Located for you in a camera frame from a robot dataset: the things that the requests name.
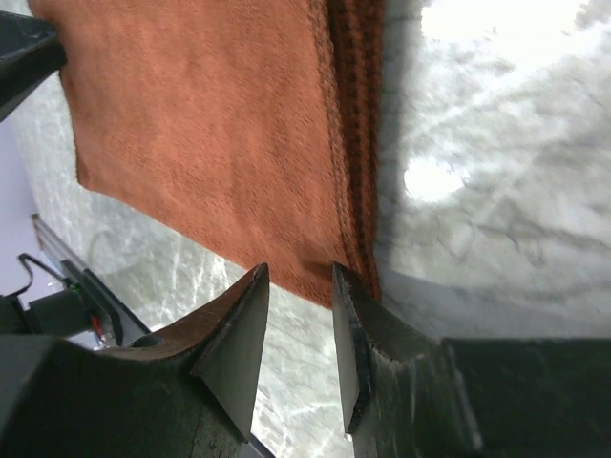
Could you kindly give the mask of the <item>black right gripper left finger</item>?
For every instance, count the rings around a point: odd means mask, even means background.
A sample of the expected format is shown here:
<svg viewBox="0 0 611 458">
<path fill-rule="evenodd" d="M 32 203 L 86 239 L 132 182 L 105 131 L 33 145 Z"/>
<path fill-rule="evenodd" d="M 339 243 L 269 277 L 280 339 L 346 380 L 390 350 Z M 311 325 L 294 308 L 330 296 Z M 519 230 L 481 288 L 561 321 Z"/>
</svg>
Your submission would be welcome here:
<svg viewBox="0 0 611 458">
<path fill-rule="evenodd" d="M 127 347 L 1 338 L 5 457 L 236 457 L 249 441 L 269 306 L 259 264 Z"/>
</svg>

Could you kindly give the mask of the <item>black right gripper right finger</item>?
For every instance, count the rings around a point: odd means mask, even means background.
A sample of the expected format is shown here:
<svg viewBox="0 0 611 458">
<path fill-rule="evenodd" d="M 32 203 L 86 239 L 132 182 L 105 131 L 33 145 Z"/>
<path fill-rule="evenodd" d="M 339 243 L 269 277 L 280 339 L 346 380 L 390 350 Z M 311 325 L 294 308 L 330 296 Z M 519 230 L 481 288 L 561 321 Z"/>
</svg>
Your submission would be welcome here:
<svg viewBox="0 0 611 458">
<path fill-rule="evenodd" d="M 606 457 L 606 339 L 434 341 L 342 264 L 333 329 L 346 433 L 358 457 Z"/>
</svg>

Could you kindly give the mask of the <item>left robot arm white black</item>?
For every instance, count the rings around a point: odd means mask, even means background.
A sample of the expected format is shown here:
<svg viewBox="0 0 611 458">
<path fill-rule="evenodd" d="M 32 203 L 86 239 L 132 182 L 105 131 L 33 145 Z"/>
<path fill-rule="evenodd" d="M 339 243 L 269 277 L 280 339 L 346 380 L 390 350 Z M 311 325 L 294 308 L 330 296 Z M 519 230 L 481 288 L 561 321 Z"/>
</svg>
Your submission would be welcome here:
<svg viewBox="0 0 611 458">
<path fill-rule="evenodd" d="M 38 86 L 67 62 L 55 28 L 33 17 L 1 13 L 1 118 L 6 119 Z M 95 317 L 79 286 L 28 253 L 18 256 L 29 282 L 1 297 L 3 334 L 53 335 L 70 338 L 94 329 Z M 33 284 L 38 267 L 62 283 L 63 289 L 24 306 L 21 296 Z"/>
</svg>

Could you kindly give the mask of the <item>brown towel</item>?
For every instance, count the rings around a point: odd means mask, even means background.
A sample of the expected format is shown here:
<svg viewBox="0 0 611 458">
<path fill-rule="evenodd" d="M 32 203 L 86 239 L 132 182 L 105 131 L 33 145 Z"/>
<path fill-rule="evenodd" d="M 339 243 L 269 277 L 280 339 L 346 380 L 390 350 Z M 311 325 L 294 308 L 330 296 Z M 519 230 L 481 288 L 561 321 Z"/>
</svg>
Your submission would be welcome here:
<svg viewBox="0 0 611 458">
<path fill-rule="evenodd" d="M 32 1 L 57 29 L 76 174 L 329 306 L 381 294 L 380 1 Z"/>
</svg>

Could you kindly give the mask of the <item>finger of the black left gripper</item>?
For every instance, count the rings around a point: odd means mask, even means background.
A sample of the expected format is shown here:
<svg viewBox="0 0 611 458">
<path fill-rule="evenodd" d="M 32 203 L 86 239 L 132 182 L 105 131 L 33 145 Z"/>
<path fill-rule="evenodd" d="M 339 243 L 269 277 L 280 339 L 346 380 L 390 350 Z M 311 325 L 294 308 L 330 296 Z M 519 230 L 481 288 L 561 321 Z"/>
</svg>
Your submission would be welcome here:
<svg viewBox="0 0 611 458">
<path fill-rule="evenodd" d="M 41 83 L 67 63 L 47 21 L 1 11 L 1 113 L 4 121 Z"/>
</svg>

